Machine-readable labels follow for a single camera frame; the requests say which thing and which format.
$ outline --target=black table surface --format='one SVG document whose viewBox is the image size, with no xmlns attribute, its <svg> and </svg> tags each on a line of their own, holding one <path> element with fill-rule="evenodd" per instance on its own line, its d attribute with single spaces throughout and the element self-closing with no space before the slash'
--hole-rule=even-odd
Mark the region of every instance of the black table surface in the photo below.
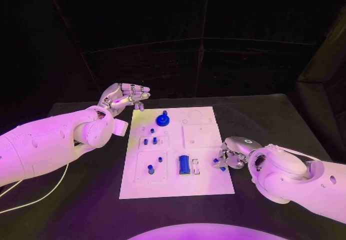
<svg viewBox="0 0 346 240">
<path fill-rule="evenodd" d="M 51 116 L 94 102 L 57 103 Z M 243 136 L 274 143 L 325 161 L 331 157 L 286 95 L 146 100 L 147 109 L 212 106 L 222 139 Z M 133 107 L 119 118 L 132 123 Z M 277 204 L 259 192 L 248 168 L 230 169 L 235 194 L 122 199 L 129 134 L 70 164 L 52 194 L 36 204 L 0 215 L 2 239 L 129 239 L 178 224 L 237 225 L 287 239 L 346 239 L 346 224 L 299 204 Z M 57 185 L 65 167 L 26 179 L 0 198 L 0 210 L 38 200 Z"/>
</svg>

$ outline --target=cable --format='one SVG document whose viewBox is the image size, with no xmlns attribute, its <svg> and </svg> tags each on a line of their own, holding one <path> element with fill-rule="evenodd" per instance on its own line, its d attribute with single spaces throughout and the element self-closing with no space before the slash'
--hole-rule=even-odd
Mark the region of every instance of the cable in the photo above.
<svg viewBox="0 0 346 240">
<path fill-rule="evenodd" d="M 49 194 L 55 191 L 57 187 L 60 186 L 60 184 L 61 184 L 61 182 L 62 182 L 62 180 L 64 180 L 65 173 L 67 173 L 67 171 L 68 171 L 68 167 L 70 167 L 70 164 L 67 164 L 65 172 L 64 172 L 64 174 L 62 174 L 62 176 L 61 176 L 61 179 L 60 179 L 60 182 L 58 182 L 58 184 L 55 185 L 55 187 L 54 187 L 54 189 L 51 190 L 51 192 L 49 192 L 39 200 L 36 200 L 36 201 L 34 201 L 34 202 L 31 202 L 31 203 L 28 203 L 28 204 L 25 204 L 25 205 L 16 206 L 16 207 L 5 210 L 5 211 L 0 211 L 0 214 L 9 212 L 9 211 L 12 211 L 12 210 L 21 209 L 21 208 L 24 208 L 24 207 L 26 207 L 26 206 L 38 203 L 42 199 L 47 198 L 47 197 L 49 196 Z"/>
<path fill-rule="evenodd" d="M 0 197 L 22 183 L 24 180 L 18 181 L 16 184 L 0 194 Z"/>
</svg>

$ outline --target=blue rectangular block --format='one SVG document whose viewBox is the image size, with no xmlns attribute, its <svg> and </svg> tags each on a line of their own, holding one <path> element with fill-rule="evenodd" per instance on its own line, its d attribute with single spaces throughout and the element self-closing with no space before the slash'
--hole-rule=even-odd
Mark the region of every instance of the blue rectangular block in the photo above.
<svg viewBox="0 0 346 240">
<path fill-rule="evenodd" d="M 179 156 L 179 174 L 191 174 L 189 156 Z"/>
</svg>

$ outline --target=robotic arm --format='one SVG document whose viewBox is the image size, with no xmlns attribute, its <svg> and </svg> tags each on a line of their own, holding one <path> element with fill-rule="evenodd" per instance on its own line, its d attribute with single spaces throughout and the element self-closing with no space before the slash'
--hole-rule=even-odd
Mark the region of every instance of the robotic arm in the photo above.
<svg viewBox="0 0 346 240">
<path fill-rule="evenodd" d="M 96 106 L 18 126 L 0 136 L 0 186 L 44 175 L 101 148 L 129 123 L 114 117 L 126 106 L 145 110 L 150 88 L 114 83 Z"/>
<path fill-rule="evenodd" d="M 312 161 L 302 162 L 293 155 Z M 248 163 L 253 182 L 276 203 L 295 201 L 313 213 L 346 224 L 346 165 L 326 162 L 303 153 L 246 137 L 228 137 L 214 167 L 240 169 Z"/>
</svg>

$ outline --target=white board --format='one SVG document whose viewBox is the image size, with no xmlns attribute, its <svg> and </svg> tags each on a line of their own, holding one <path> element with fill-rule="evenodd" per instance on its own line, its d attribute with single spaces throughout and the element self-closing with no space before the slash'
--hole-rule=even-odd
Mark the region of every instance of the white board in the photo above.
<svg viewBox="0 0 346 240">
<path fill-rule="evenodd" d="M 169 125 L 158 126 L 156 118 L 165 110 Z M 135 110 L 119 198 L 234 194 L 230 170 L 214 168 L 221 144 L 211 106 Z M 179 174 L 182 155 L 189 156 L 191 174 L 185 175 Z M 194 173 L 194 159 L 198 159 L 199 174 Z M 149 165 L 153 165 L 153 174 L 149 174 Z"/>
</svg>

